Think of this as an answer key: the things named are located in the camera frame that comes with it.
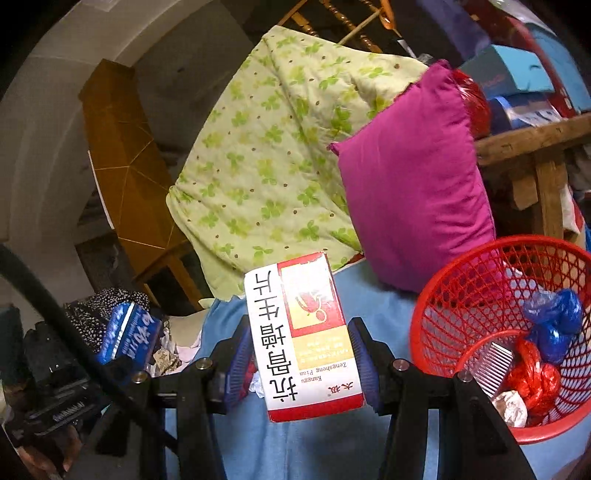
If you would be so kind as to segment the blue toothpaste box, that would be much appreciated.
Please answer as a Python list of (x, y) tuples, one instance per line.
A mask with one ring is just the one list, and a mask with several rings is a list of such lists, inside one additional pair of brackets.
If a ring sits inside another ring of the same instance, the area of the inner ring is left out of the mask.
[(131, 359), (135, 370), (144, 370), (159, 338), (161, 321), (136, 302), (114, 307), (97, 361), (106, 365), (119, 357)]

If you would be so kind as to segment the light blue tissue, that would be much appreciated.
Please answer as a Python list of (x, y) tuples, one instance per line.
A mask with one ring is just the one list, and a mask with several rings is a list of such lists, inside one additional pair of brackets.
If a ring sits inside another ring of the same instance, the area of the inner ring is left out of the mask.
[(255, 393), (259, 399), (266, 397), (266, 395), (264, 395), (263, 381), (262, 377), (260, 377), (259, 371), (254, 372), (252, 375), (252, 380), (250, 380), (249, 383), (249, 392)]

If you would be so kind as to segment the wooden bed headboard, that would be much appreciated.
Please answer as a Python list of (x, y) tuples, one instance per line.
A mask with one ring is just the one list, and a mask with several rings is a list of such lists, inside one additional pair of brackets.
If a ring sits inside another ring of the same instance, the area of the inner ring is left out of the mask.
[(404, 39), (390, 1), (297, 1), (277, 25), (370, 53)]

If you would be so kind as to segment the light blue shoe box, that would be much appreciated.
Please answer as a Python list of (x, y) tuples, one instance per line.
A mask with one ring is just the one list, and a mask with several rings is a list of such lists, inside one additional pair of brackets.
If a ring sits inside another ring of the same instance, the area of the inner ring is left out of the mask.
[(479, 85), (487, 99), (554, 92), (540, 59), (527, 50), (490, 45), (462, 64), (459, 70)]

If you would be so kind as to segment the wooden round table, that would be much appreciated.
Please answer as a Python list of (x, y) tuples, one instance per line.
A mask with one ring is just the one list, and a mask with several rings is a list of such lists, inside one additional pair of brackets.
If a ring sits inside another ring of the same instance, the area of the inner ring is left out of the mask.
[(586, 113), (475, 142), (499, 237), (539, 234), (573, 243), (582, 237), (564, 229), (560, 191), (568, 180), (566, 154), (589, 140)]

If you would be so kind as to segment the red plastic bag trash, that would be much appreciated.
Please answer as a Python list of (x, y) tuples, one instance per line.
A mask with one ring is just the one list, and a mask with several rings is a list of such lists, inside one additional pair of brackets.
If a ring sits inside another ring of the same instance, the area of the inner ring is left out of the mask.
[(252, 360), (249, 362), (249, 366), (246, 368), (245, 378), (243, 379), (242, 383), (242, 390), (245, 391), (245, 393), (249, 393), (249, 386), (250, 383), (252, 383), (253, 376), (256, 374), (256, 372), (256, 362)]

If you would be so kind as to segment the brown wooden cabinet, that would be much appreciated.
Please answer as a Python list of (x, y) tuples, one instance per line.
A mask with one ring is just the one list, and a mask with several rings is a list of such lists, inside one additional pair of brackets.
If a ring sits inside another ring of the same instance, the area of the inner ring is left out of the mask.
[(133, 272), (133, 282), (154, 303), (149, 282), (160, 274), (179, 288), (191, 311), (204, 298), (182, 259), (193, 251), (166, 206), (171, 176), (148, 125), (135, 70), (101, 60), (78, 94), (89, 159), (107, 219)]

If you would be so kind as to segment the red yellow medicine box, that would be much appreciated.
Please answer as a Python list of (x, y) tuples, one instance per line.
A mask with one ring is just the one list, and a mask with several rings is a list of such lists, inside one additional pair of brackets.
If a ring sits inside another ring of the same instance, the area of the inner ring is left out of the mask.
[(324, 253), (246, 273), (245, 299), (270, 421), (312, 419), (363, 406), (352, 342)]

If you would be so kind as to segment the black white dotted cloth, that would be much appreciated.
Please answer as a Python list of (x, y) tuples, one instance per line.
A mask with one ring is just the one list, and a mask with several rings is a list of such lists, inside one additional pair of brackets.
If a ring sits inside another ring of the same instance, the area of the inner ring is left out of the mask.
[(94, 295), (63, 305), (70, 324), (93, 354), (98, 354), (113, 309), (121, 303), (135, 302), (149, 309), (145, 293), (111, 287)]

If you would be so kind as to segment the navy blue bag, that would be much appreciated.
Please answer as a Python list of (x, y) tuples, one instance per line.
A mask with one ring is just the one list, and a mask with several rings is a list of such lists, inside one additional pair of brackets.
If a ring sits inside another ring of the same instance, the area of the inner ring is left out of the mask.
[(394, 21), (415, 54), (430, 54), (460, 67), (491, 45), (485, 30), (463, 8), (464, 1), (394, 0)]

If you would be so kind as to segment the magenta pillow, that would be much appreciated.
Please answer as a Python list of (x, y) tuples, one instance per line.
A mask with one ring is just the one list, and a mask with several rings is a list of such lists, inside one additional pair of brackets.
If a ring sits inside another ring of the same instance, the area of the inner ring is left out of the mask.
[(446, 61), (346, 140), (338, 157), (353, 227), (377, 277), (419, 293), (496, 237), (470, 118)]

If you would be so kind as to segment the red plastic mesh basket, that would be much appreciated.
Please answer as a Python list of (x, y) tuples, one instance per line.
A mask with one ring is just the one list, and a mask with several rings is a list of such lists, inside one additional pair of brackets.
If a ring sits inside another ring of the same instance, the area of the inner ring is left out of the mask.
[(492, 343), (511, 348), (532, 322), (523, 303), (536, 291), (572, 289), (583, 306), (582, 331), (559, 367), (550, 411), (513, 434), (521, 444), (557, 437), (590, 414), (590, 255), (540, 235), (505, 237), (461, 255), (420, 294), (412, 317), (411, 358), (422, 371), (451, 377), (474, 368)]

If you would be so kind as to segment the white crumpled paper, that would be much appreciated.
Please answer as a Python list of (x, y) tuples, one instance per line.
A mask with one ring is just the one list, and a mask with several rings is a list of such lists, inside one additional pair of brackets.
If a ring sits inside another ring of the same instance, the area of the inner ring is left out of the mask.
[(528, 410), (516, 390), (500, 393), (492, 400), (492, 404), (509, 427), (523, 428), (526, 426)]

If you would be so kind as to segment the red knotted bag in basket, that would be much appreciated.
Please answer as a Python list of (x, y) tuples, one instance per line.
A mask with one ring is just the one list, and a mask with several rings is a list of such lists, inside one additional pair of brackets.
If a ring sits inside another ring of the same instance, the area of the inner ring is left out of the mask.
[(514, 343), (515, 363), (503, 387), (519, 393), (528, 414), (544, 417), (555, 405), (560, 391), (560, 372), (551, 363), (545, 363), (537, 346), (520, 336)]

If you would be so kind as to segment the green clover quilt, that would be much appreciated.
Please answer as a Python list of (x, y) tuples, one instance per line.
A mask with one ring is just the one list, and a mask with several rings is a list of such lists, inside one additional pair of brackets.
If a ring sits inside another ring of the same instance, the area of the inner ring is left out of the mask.
[(281, 26), (238, 68), (201, 128), (166, 204), (212, 295), (246, 272), (316, 251), (342, 268), (362, 250), (329, 149), (390, 106), (425, 66)]

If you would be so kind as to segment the blue plastic bag trash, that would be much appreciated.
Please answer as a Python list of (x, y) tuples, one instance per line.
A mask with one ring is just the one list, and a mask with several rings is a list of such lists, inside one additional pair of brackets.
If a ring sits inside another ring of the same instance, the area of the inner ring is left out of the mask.
[(533, 324), (526, 339), (535, 344), (545, 363), (559, 366), (582, 331), (583, 310), (577, 294), (572, 289), (536, 291), (524, 302), (522, 313)]

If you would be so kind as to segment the blue plastic storage bin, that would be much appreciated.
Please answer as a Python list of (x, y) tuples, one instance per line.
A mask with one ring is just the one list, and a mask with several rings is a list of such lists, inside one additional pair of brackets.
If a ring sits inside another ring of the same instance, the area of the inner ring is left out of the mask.
[(568, 49), (551, 30), (536, 23), (526, 23), (526, 27), (556, 70), (575, 111), (589, 111), (591, 103), (588, 88)]

